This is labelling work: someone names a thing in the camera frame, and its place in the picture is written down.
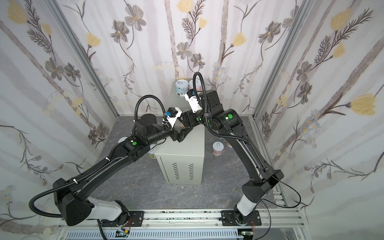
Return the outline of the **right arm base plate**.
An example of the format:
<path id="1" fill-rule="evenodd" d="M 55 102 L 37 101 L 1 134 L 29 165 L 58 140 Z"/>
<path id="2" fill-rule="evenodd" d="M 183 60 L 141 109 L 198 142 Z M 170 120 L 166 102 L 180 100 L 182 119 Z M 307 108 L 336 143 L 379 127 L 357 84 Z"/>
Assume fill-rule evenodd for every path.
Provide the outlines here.
<path id="1" fill-rule="evenodd" d="M 249 215 L 243 216 L 239 211 L 223 210 L 219 221 L 223 226 L 261 226 L 262 221 L 258 211 L 254 210 Z"/>

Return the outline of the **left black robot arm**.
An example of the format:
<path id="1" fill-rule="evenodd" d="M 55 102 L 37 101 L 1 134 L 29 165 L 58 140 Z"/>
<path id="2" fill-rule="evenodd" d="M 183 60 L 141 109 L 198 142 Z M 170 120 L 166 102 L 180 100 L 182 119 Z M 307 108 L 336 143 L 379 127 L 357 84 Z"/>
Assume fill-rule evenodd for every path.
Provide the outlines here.
<path id="1" fill-rule="evenodd" d="M 146 99 L 160 99 L 153 95 L 141 97 L 135 106 L 135 124 L 131 135 L 116 144 L 110 153 L 99 163 L 85 172 L 69 179 L 59 179 L 53 188 L 40 193 L 29 201 L 29 208 L 37 215 L 48 218 L 63 218 L 68 226 L 75 226 L 85 220 L 107 220 L 117 226 L 130 221 L 129 210 L 121 201 L 101 201 L 91 198 L 91 193 L 103 182 L 122 168 L 130 165 L 151 150 L 151 145 L 170 137 L 173 141 L 182 142 L 193 129 L 195 111 L 182 111 L 177 107 L 165 109 L 162 123 L 157 123 L 153 114 L 138 116 L 140 104 Z M 54 202 L 59 213 L 53 214 L 40 210 L 35 203 L 42 197 L 54 195 Z"/>

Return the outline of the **pink labelled can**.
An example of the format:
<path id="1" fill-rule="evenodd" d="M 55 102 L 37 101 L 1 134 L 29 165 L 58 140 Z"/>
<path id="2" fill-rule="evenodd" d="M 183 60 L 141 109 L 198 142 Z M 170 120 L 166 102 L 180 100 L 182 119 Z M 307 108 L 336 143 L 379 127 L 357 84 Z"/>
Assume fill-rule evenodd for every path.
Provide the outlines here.
<path id="1" fill-rule="evenodd" d="M 194 89 L 194 83 L 195 83 L 195 87 L 196 87 L 196 90 L 198 92 L 201 92 L 202 91 L 202 85 L 201 85 L 201 81 L 200 80 L 190 80 L 189 81 L 189 90 L 193 90 Z"/>

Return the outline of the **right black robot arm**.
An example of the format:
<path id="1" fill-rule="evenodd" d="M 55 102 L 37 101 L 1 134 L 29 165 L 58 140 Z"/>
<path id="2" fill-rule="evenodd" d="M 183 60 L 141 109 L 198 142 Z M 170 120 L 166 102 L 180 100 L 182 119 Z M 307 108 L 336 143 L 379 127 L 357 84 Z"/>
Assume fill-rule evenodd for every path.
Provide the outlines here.
<path id="1" fill-rule="evenodd" d="M 243 196 L 234 208 L 234 222 L 245 225 L 263 197 L 283 182 L 284 174 L 281 170 L 273 169 L 263 158 L 238 113 L 233 109 L 224 110 L 217 92 L 206 89 L 199 72 L 193 75 L 194 86 L 197 80 L 201 82 L 202 91 L 194 87 L 187 92 L 187 99 L 192 100 L 191 111 L 183 113 L 180 118 L 184 128 L 180 131 L 178 141 L 182 141 L 196 126 L 203 125 L 213 136 L 225 139 L 232 146 L 250 178 L 242 186 Z"/>

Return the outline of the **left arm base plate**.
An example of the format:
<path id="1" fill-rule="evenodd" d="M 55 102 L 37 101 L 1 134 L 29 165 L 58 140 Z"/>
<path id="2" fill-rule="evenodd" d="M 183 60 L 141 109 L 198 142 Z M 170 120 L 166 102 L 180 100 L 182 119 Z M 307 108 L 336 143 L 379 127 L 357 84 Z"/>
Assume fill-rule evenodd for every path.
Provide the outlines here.
<path id="1" fill-rule="evenodd" d="M 141 227 L 144 211 L 122 212 L 114 221 L 101 220 L 102 227 Z"/>

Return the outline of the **blue labelled can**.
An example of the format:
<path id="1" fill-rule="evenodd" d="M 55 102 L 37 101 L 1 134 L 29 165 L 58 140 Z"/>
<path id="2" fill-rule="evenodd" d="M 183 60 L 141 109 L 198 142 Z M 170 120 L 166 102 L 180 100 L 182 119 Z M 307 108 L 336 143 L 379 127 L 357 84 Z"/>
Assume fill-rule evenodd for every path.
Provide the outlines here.
<path id="1" fill-rule="evenodd" d="M 183 97 L 189 90 L 189 82 L 181 79 L 175 82 L 176 94 L 179 97 Z"/>

